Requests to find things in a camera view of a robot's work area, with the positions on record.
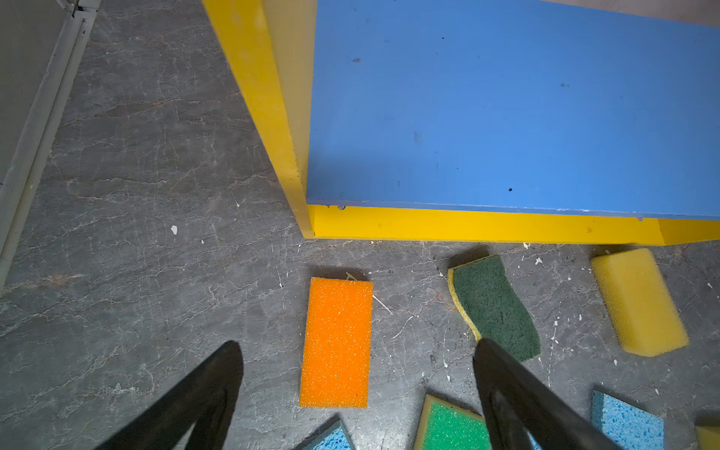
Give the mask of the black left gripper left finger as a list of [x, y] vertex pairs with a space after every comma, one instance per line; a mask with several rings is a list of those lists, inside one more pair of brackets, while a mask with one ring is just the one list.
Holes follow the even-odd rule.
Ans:
[[221, 449], [244, 375], [238, 342], [228, 340], [100, 449], [173, 449], [189, 433], [187, 449]]

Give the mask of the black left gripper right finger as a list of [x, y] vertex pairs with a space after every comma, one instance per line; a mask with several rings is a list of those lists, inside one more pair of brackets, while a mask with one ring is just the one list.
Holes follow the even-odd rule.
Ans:
[[474, 377], [494, 449], [617, 449], [492, 339], [476, 344]]

